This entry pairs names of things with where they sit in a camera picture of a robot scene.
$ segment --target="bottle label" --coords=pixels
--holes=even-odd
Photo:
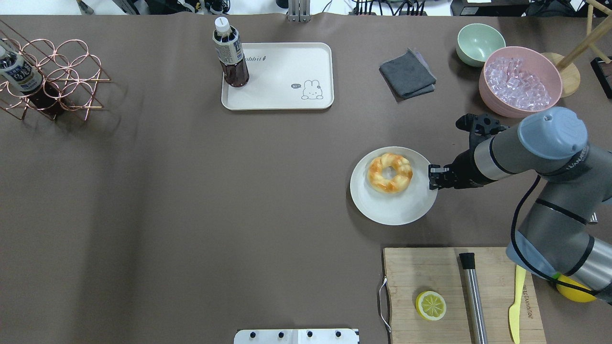
[[[42,75],[20,55],[14,65],[2,70],[2,74],[21,92],[34,91],[42,84]]]
[[[242,44],[240,42],[240,36],[236,31],[236,38],[229,42],[219,42],[215,40],[217,44],[217,55],[219,61],[224,64],[237,64],[242,60],[244,55],[242,54]]]

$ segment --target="white plate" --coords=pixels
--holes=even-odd
[[[408,188],[398,193],[376,191],[368,182],[371,161],[384,153],[406,157],[412,166]],[[429,189],[429,161],[418,152],[404,147],[379,148],[363,157],[351,175],[351,196],[363,215],[383,225],[405,225],[425,215],[436,200],[437,190]]]
[[[230,110],[325,109],[334,102],[332,50],[325,43],[243,43],[249,80],[223,81]]]

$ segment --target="table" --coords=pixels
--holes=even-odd
[[[353,327],[384,343],[377,292],[384,247],[505,246],[524,173],[442,190],[405,226],[355,207],[355,164],[384,146],[432,163],[468,147],[454,122],[487,109],[479,71],[455,52],[479,21],[509,45],[569,52],[584,19],[232,16],[243,42],[326,42],[335,102],[320,111],[232,112],[220,103],[213,16],[5,16],[23,35],[87,41],[113,83],[83,123],[0,116],[0,309],[6,343],[231,343],[238,329]],[[598,46],[612,51],[612,37]],[[379,65],[419,51],[433,93],[398,102]],[[589,67],[559,105],[610,147],[612,103]],[[515,119],[502,119],[514,125]],[[612,241],[609,208],[589,232]],[[550,343],[604,343],[612,310],[573,304],[536,279]]]

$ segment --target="white tray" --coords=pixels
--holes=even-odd
[[[325,109],[334,102],[332,50],[325,43],[243,43],[250,79],[223,81],[230,110]]]

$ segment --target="donut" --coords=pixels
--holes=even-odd
[[[396,175],[392,179],[383,177],[383,170],[392,167]],[[370,185],[383,193],[397,193],[406,190],[412,179],[412,167],[408,159],[401,155],[385,153],[374,158],[368,169],[368,181]]]

